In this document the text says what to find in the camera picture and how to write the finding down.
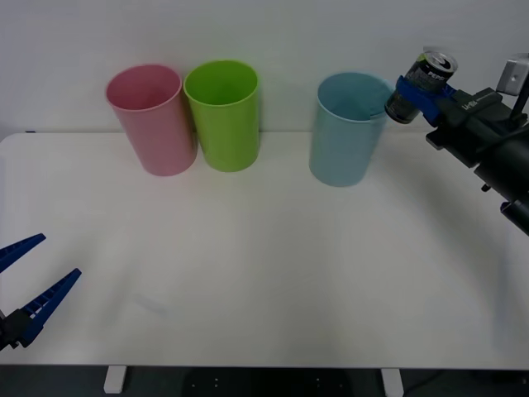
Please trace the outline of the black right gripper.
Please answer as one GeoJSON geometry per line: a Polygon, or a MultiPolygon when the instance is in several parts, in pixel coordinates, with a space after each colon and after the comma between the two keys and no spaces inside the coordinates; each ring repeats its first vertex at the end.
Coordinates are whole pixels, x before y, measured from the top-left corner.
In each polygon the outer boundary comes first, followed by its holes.
{"type": "Polygon", "coordinates": [[[445,84],[442,98],[436,99],[433,93],[400,76],[395,93],[394,119],[407,124],[421,113],[435,127],[426,135],[427,142],[439,151],[450,152],[469,168],[528,123],[527,114],[509,108],[502,95],[490,88],[470,95],[445,84]]]}

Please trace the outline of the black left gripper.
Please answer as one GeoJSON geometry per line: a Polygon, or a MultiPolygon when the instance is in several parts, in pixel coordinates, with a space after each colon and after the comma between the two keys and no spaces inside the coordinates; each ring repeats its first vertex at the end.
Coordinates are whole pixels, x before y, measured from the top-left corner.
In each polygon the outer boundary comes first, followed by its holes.
{"type": "MultiPolygon", "coordinates": [[[[1,248],[0,272],[3,273],[45,239],[45,235],[39,233],[1,248]]],[[[80,269],[74,269],[22,308],[7,316],[1,313],[1,349],[31,345],[81,274],[80,269]]]]}

